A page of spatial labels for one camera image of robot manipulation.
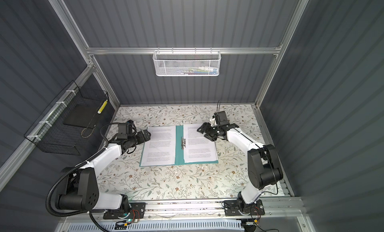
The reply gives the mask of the silver metal folder clip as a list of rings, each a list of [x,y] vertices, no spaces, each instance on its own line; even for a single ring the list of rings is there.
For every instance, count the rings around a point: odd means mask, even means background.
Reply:
[[[186,139],[184,137],[181,138],[181,149],[184,150],[186,148]]]

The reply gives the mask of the white paper sheet underneath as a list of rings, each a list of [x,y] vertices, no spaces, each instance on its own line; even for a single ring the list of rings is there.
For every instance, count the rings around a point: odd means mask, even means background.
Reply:
[[[184,124],[184,162],[187,164],[217,163],[218,153],[215,142],[205,138],[198,129],[203,124]]]

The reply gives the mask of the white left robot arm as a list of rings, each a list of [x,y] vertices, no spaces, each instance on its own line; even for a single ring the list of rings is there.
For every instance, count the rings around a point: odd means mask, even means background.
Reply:
[[[49,213],[69,217],[99,211],[117,211],[125,215],[131,212],[127,196],[99,190],[97,176],[113,160],[124,153],[133,153],[137,146],[148,142],[151,133],[138,129],[132,120],[116,123],[116,126],[118,132],[111,139],[101,134],[105,144],[99,151],[82,163],[63,169],[46,197]]]

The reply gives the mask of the teal file folder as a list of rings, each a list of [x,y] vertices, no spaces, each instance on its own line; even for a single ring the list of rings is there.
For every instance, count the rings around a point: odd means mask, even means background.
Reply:
[[[183,136],[183,125],[176,126],[176,160],[175,164],[172,166],[179,166],[179,165],[188,165],[184,162],[184,150],[181,149],[181,138]]]

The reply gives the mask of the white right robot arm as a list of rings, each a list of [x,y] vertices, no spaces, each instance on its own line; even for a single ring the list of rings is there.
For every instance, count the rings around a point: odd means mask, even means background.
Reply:
[[[234,208],[242,215],[250,215],[267,188],[277,185],[284,178],[277,149],[248,136],[237,124],[230,123],[224,111],[215,112],[210,122],[203,123],[197,132],[212,142],[217,139],[228,141],[244,152],[250,182],[239,192]]]

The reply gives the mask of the printed white paper sheet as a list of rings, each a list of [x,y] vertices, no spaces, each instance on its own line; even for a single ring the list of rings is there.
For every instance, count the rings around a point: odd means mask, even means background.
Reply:
[[[176,126],[148,127],[151,139],[144,143],[141,167],[171,166],[176,160]]]

